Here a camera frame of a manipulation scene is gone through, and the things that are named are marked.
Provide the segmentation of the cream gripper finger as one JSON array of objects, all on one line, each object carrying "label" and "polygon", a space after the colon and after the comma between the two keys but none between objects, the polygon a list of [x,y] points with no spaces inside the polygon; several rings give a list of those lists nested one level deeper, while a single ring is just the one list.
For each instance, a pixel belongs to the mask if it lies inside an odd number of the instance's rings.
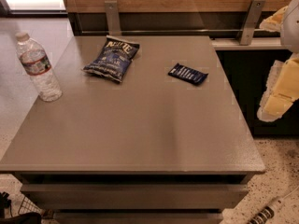
[{"label": "cream gripper finger", "polygon": [[279,32],[281,33],[284,29],[284,19],[287,12],[288,7],[285,6],[281,9],[279,9],[277,12],[275,12],[273,15],[267,17],[264,19],[260,25],[259,28],[263,29],[268,32]]},{"label": "cream gripper finger", "polygon": [[280,119],[298,99],[299,54],[294,53],[286,62],[275,60],[272,65],[257,117],[264,122]]}]

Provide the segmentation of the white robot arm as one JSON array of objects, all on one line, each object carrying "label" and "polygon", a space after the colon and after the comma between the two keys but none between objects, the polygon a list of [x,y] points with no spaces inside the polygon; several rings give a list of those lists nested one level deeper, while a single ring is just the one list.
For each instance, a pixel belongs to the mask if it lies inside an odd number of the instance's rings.
[{"label": "white robot arm", "polygon": [[263,20],[260,28],[280,33],[280,43],[292,56],[286,62],[275,60],[257,117],[264,122],[280,119],[299,99],[299,0],[291,2]]}]

